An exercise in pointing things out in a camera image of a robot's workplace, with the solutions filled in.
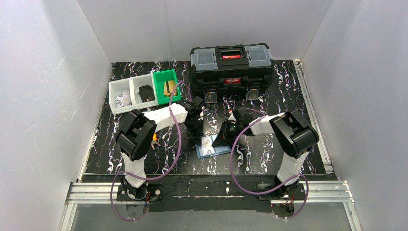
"white panel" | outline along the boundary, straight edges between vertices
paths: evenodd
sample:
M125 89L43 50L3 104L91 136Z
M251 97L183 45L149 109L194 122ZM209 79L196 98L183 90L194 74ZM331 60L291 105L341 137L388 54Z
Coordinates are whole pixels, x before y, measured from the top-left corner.
M364 230L407 230L407 53L407 1L335 0L303 60Z
M78 0L111 62L190 60L193 47L264 42L303 57L332 0Z
M111 64L77 1L2 1L0 229L58 230Z
M331 2L169 0L173 57L189 60L193 47L261 42L274 59L303 57Z
M171 59L165 0L78 0L114 62Z

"metal frame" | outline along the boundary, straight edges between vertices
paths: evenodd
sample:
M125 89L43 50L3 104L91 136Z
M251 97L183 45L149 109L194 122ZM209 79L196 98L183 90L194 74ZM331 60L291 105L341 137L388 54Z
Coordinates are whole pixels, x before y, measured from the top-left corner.
M331 165L332 163L330 161L329 154L327 153L326 144L324 142L323 136L321 135L320 128L319 128L319 125L318 125L318 121L316 119L315 110L313 108L312 101L310 100L309 91L307 89L305 76L303 75L303 71L302 71L302 63L299 62L298 60L294 60L293 63L294 63L294 67L295 67L295 70L296 70L297 77L298 77L299 82L300 82L300 88L302 90L302 94L303 94L303 97L305 99L306 108L307 108L307 112L308 112L309 117L310 117L310 121L312 122L312 126L316 129L316 131L318 132L319 137L320 137L320 140L318 142L318 147L319 147L319 150L320 150L321 159L323 160L323 163L325 165Z
M332 163L328 155L326 144L320 132L320 128L316 119L315 111L312 102L309 97L309 92L307 89L307 84L303 71L301 68L302 63L300 60L294 60L294 66L296 69L296 74L298 76L303 97L306 102L306 108L312 122L313 127L316 129L320 136L320 142L318 147L320 150L320 155L323 160L326 173L333 173ZM99 118L96 121L94 133L97 129ZM92 139L90 140L89 148L92 145ZM81 182L82 176L85 172L85 166L88 161L85 159L84 164L81 168L80 176L78 177L79 182ZM119 183L115 183L113 189L113 202L115 204L144 204L144 202L118 202L116 201L116 193ZM64 217L60 226L61 231L70 231L74 221L74 217L77 211L78 204L108 204L110 203L110 190L111 183L73 183L70 186L69 193L66 199ZM270 201L271 204L281 204L282 201ZM294 203L302 203L303 201L296 200ZM359 223L356 210L354 208L354 199L348 187L347 181L309 181L309 196L307 203L343 203L345 212L350 223L352 231L361 231L361 225Z
M145 202L119 202L116 201L117 189L120 183L115 183L113 189L113 202L115 204L144 204ZM66 199L64 218L61 223L61 231L70 231L74 221L78 204L109 204L111 183L73 183L70 186ZM270 201L271 204L281 204L282 200ZM354 199L348 187L347 181L310 181L309 197L307 203L343 203L352 231L361 231Z

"wire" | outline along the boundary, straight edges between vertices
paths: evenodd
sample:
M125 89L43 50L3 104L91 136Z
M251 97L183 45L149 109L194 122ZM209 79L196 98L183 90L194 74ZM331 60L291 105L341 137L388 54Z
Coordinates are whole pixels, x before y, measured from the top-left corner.
M300 211L302 211L303 207L305 207L305 205L306 205L307 197L309 196L309 182L307 182L307 179L306 179L306 177L305 177L303 174L300 174L300 176L301 176L303 179L305 179L305 182L306 182L306 196L305 196L305 200L303 201L303 203L302 203L302 205L300 206L300 208L299 208L295 213L293 213L293 215L291 215L291 216L289 216L289 217L287 217L287 218L284 218L284 219L291 219L291 218L293 218L294 216L298 215L298 214L300 213Z
M253 112L258 112L258 113L262 114L263 116L266 116L266 114L261 112L261 111L258 111L258 110L255 110L255 109L252 109L252 108L249 108L249 107L247 107L246 109L250 110L250 111L253 111Z
M233 170L233 167L232 167L232 157L233 157L233 153L234 153L235 147L237 146L238 140L239 140L240 137L241 137L248 129L250 129L254 124L256 124L256 123L258 123L259 121L261 121L262 118L264 118L264 116L263 116L263 117L260 117L260 118L258 118L258 119L256 119L255 121L253 121L250 125L248 125L246 128L244 128L244 129L240 132L240 134L237 136L237 138L235 139L234 144L232 145L232 148L231 148L231 153L229 154L229 155L230 155L230 156L229 156L229 160L230 160L230 161L229 161L229 167L230 167L230 168L229 168L229 171L231 172L232 179L234 180L234 182L235 182L235 184L238 186L238 188L240 188L240 189L241 189L242 191L244 191L245 193L248 193L248 194L251 194L251 195L265 195L265 194L269 194L269 193L274 192L274 191L277 190L278 188L282 187L283 185L285 185L285 184L288 183L289 181L291 181L291 180L293 180L293 179L295 179L295 178L297 178L297 177L299 177L299 176L302 176L303 178L305 178L306 187L307 187L307 192L306 192L305 201L303 201L302 206L299 208L299 210L298 210L296 213L294 213L294 214L291 215L290 217L287 217L287 218L293 218L294 216L296 216L297 214L299 214L299 212L303 209L303 207L305 206L306 200L307 200L307 196L308 196L308 194L309 194L309 184L308 184L308 182L307 182L306 177L305 177L303 174L299 173L299 174L293 175L293 176L289 177L287 180L285 180L284 182L282 182L281 184L275 186L273 189L270 189L270 190L267 190L267 191L264 191L264 192L253 192L253 191L249 191L249 190L245 189L244 187L242 187L242 186L238 183L238 180L237 180L237 178L236 178L235 175L234 175L234 170Z
M174 93L176 92L177 87L180 86L180 84L184 84L184 86L187 87L187 92L188 92L188 94L189 94L190 102L192 101L192 97L191 97L191 93L190 93L190 88L187 86L187 83L185 83L184 81L180 81L180 82L178 82L178 83L176 84L176 86L175 86L174 89L173 89L173 92L171 93L170 102L169 102L169 104L168 104L169 106L170 106L171 103L173 102Z

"floor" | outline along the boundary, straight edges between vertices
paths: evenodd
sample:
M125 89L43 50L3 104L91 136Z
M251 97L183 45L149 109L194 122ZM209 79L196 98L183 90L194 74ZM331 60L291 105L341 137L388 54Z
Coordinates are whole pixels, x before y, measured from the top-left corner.
M175 61L115 63L110 81L175 69L178 79L188 83L189 66L190 62ZM246 107L266 112L268 115L275 115L289 108L298 108L303 116L309 119L293 61L277 61L275 70L277 70L279 78L274 79L265 95L259 97L259 101L235 101L232 100L232 96L225 96L223 101L207 105L204 116L205 135L217 134L224 120L224 114L237 104L244 104ZM185 99L187 97L185 89L182 89L182 97ZM145 110L155 110L164 106ZM126 115L126 113L113 115L109 107L108 97L105 98L86 164L85 175L114 174L119 170L124 170L119 148L115 146L114 136L120 126L120 121ZM185 127L181 125L181 128L182 133L185 134ZM189 143L183 134L183 153L171 174L230 174L228 154L199 159L194 145ZM161 174L166 171L172 164L177 151L177 134L172 127L161 130L157 135L161 147L156 151L151 149L148 152L145 159L146 174ZM234 166L236 166L235 172L238 175L276 175L283 157L283 150L272 135L241 137L240 146L235 152ZM302 172L312 175L326 174L317 146L306 159Z

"purple cable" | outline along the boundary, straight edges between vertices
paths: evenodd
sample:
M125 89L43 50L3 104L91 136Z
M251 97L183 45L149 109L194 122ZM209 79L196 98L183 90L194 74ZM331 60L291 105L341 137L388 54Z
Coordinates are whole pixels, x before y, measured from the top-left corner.
M171 96L170 96L170 102L169 102L169 104L168 104L169 106L170 106L171 103L173 102L174 93L176 92L177 87L180 86L180 84L184 84L184 85L187 87L187 84L186 84L184 81L180 81L180 82L178 82L178 83L176 84L176 86L174 87L173 92L171 93ZM187 92L188 92L188 94L189 94L189 99L190 99L190 102L191 102L191 101L192 101L192 97L191 97L191 93L190 93L190 88L189 88L189 87L187 87Z
M258 110L255 110L255 109L252 109L252 108L249 108L249 107L247 107L246 109L250 110L250 111L253 111L253 112L258 112L258 113L262 114L263 116L266 116L266 114L261 112L261 111L258 111Z
M306 182L306 196L305 196L305 200L303 201L303 203L302 203L302 205L300 206L300 208L299 208L295 213L293 213L293 215L288 216L287 219L293 218L294 216L298 215L298 214L300 213L300 211L302 211L303 207L305 207L305 205L306 205L307 197L309 196L309 182L307 182L307 179L306 179L306 177L305 177L303 174L300 174L300 176L303 177L303 179L305 179L305 182Z
M251 194L251 195L265 195L265 194L272 193L272 192L274 192L275 190L277 190L278 188L282 187L284 184L288 183L289 181L291 181L291 180L293 180L293 179L295 179L296 177L299 177L299 176L302 176L302 177L305 178L305 180L306 180L306 177L305 177L304 175L302 175L302 174L293 175L293 176L289 177L287 180L285 180L284 182L282 182L281 184L279 184L278 186L274 187L273 189L270 189L270 190L267 190L267 191L264 191L264 192L253 192L253 191L249 191L249 190L245 189L244 187L242 187L242 186L238 183L238 180L237 180L237 178L236 178L235 175L234 175L234 171L233 171L233 167L232 167L232 157L233 157L233 153L234 153L235 147L237 146L237 143L238 143L238 140L240 139L240 137L241 137L249 128L251 128L254 124L256 124L257 122L261 121L261 119L262 119L262 117L256 119L254 122L252 122L250 125L248 125L246 128L244 128L244 129L240 132L240 134L239 134L239 135L237 136L237 138L235 139L235 142L234 142L234 144L232 145L232 148L231 148L231 153L229 154L229 155L230 155L230 156L229 156L229 160L230 160L230 161L229 161L229 167L230 167L229 170L230 170L230 172L231 172L232 179L234 180L234 182L235 182L235 184L238 186L238 188L240 188L240 189L241 189L242 191L244 191L245 193L248 193L248 194ZM303 202L303 204L302 204L302 206L299 208L299 210L298 210L295 214L291 215L289 218L292 218L292 217L296 216L297 214L299 214L299 212L300 212L300 211L303 209L303 207L305 206L305 203L306 203L306 200L307 200L307 196L308 196L308 194L309 194L309 184L308 184L307 180L306 180L306 187L307 187L307 192L306 192L305 201Z
M143 215L141 215L141 216L138 217L138 218L124 218L123 216L121 216L121 215L116 211L115 206L114 206L112 194L113 194L113 191L114 191L115 181L116 181L116 178L119 176L119 174L123 174L123 173L125 173L125 172L123 172L123 171L117 172L116 175L115 175L115 177L114 177L114 180L113 180L113 182L112 182L111 195L110 195L111 206L112 206L112 209L113 209L113 211L115 212L116 216L119 217L120 219L125 220L125 221L136 221L136 220L139 220L140 218L144 217L144 216L147 214L147 212L144 213Z

